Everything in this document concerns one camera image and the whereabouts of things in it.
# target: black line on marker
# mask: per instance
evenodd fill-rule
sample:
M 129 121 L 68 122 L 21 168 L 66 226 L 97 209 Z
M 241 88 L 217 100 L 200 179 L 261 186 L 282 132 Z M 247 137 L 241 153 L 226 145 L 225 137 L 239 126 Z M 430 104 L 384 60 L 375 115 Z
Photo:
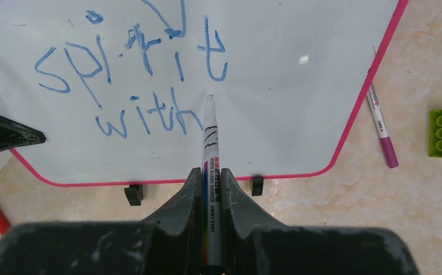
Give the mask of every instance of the black line on marker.
M 209 136 L 212 136 L 212 135 L 214 135 L 215 133 L 217 133 L 217 131 L 214 131 L 214 132 L 210 133 L 210 134 L 206 137 L 206 139 L 205 139 L 204 141 L 206 141 L 206 140 L 209 138 Z
M 213 128 L 217 128 L 217 126 L 207 127 L 207 128 L 204 129 L 204 132 L 207 131 L 207 130 L 209 130 L 209 129 L 213 129 Z
M 206 146 L 204 146 L 204 148 L 207 148 L 207 147 L 212 146 L 212 145 L 219 145 L 219 144 L 217 144 L 217 142 L 209 143 L 209 144 L 207 144 Z

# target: tabletop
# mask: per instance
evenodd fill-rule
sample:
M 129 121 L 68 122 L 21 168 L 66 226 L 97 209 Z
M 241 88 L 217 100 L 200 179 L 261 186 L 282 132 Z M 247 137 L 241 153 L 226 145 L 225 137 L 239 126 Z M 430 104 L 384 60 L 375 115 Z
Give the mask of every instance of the tabletop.
M 288 225 L 386 227 L 408 244 L 422 274 L 442 274 L 442 159 L 427 156 L 428 111 L 442 108 L 442 1 L 410 1 L 374 86 L 398 168 L 387 168 L 364 104 L 330 171 L 266 181 L 254 200 Z M 142 205 L 130 207 L 121 186 L 50 186 L 12 158 L 0 171 L 0 206 L 12 224 L 139 220 L 180 187 L 146 186 Z

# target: white board surface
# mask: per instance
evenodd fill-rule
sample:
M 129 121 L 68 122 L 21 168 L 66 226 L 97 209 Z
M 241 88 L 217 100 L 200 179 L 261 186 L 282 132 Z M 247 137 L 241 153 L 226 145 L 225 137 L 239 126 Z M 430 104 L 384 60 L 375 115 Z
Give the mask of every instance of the white board surface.
M 1 0 L 0 115 L 46 135 L 17 154 L 49 183 L 168 181 L 200 166 L 212 93 L 223 167 L 316 173 L 397 5 Z

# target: pink border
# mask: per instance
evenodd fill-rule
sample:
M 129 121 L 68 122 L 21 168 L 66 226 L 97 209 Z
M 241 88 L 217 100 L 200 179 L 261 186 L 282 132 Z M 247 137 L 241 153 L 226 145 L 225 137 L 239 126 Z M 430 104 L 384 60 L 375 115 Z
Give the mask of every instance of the pink border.
M 391 18 L 391 21 L 388 25 L 388 28 L 386 30 L 385 35 L 383 36 L 383 39 L 381 41 L 381 45 L 378 49 L 378 52 L 376 53 L 376 56 L 374 58 L 373 64 L 371 65 L 371 69 L 369 70 L 366 80 L 364 81 L 364 84 L 361 88 L 361 92 L 359 93 L 359 96 L 356 100 L 356 104 L 354 105 L 354 108 L 351 112 L 351 115 L 349 116 L 349 120 L 347 121 L 346 127 L 344 128 L 344 131 L 342 132 L 341 139 L 339 140 L 339 143 L 337 144 L 337 147 L 335 148 L 334 155 L 332 156 L 332 159 L 330 160 L 330 163 L 327 165 L 326 168 L 309 174 L 293 174 L 293 175 L 271 175 L 271 176 L 263 176 L 265 179 L 280 179 L 280 178 L 302 178 L 302 177 L 309 177 L 309 176 L 317 176 L 320 174 L 323 174 L 327 172 L 332 166 L 334 166 L 335 161 L 337 160 L 337 157 L 341 153 L 342 146 L 344 145 L 344 142 L 347 139 L 347 136 L 349 134 L 349 131 L 351 130 L 351 127 L 354 124 L 354 121 L 356 120 L 357 114 L 359 112 L 359 109 L 361 108 L 361 105 L 366 97 L 366 93 L 369 90 L 369 85 L 371 85 L 371 82 L 373 81 L 374 75 L 376 74 L 376 71 L 378 70 L 378 67 L 380 66 L 381 60 L 383 59 L 384 54 L 386 53 L 386 49 L 389 46 L 389 42 L 391 41 L 391 38 L 393 37 L 393 34 L 396 30 L 396 27 L 398 26 L 398 23 L 401 19 L 401 16 L 403 15 L 403 12 L 405 11 L 406 5 L 408 4 L 409 0 L 400 0 L 398 4 L 396 5 L 393 17 Z M 59 187 L 81 187 L 81 186 L 111 186 L 111 185 L 129 185 L 129 184 L 160 184 L 160 183 L 182 183 L 185 180 L 184 179 L 168 179 L 168 180 L 145 180 L 145 181 L 137 181 L 137 182 L 89 182 L 89 183 L 56 183 L 51 182 L 48 179 L 45 179 L 43 176 L 41 176 L 31 165 L 28 163 L 25 158 L 18 153 L 17 150 L 11 149 L 10 150 L 13 155 L 17 157 L 17 159 L 26 167 L 32 174 L 37 177 L 39 180 Z M 236 178 L 237 180 L 251 180 L 252 176 L 240 176 Z

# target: black pointed object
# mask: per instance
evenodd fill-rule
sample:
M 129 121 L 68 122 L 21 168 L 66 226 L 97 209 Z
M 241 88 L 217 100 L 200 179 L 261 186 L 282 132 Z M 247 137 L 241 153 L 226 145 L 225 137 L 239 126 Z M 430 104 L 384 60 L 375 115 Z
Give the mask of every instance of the black pointed object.
M 0 116 L 0 152 L 44 142 L 44 133 Z

